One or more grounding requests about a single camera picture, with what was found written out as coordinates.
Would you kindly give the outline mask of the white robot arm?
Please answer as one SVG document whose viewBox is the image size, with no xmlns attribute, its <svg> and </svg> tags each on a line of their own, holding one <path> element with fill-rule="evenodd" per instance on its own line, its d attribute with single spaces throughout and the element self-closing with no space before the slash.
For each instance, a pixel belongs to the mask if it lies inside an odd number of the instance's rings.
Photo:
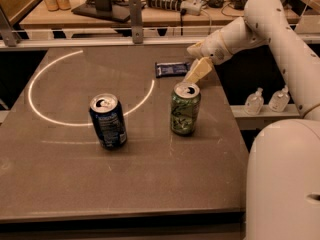
<svg viewBox="0 0 320 240">
<path fill-rule="evenodd" d="M 320 240 L 320 59 L 291 29 L 280 0 L 248 0 L 244 15 L 187 48 L 197 82 L 245 49 L 269 47 L 299 113 L 267 125 L 247 166 L 244 240 Z"/>
</svg>

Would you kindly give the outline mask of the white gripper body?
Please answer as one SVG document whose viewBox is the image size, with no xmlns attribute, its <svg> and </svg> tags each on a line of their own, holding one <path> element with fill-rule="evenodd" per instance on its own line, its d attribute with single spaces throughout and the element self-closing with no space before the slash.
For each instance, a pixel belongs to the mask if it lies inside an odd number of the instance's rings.
<svg viewBox="0 0 320 240">
<path fill-rule="evenodd" d="M 220 33 L 213 33 L 204 40 L 187 48 L 187 52 L 196 59 L 208 57 L 214 65 L 220 65 L 232 58 Z"/>
</svg>

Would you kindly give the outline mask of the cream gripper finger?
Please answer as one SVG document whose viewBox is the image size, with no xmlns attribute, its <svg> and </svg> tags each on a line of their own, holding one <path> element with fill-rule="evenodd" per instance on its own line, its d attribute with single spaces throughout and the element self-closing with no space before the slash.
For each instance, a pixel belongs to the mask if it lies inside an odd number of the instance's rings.
<svg viewBox="0 0 320 240">
<path fill-rule="evenodd" d="M 212 60 L 209 57 L 195 59 L 184 80 L 190 83 L 197 83 L 213 69 Z"/>
</svg>

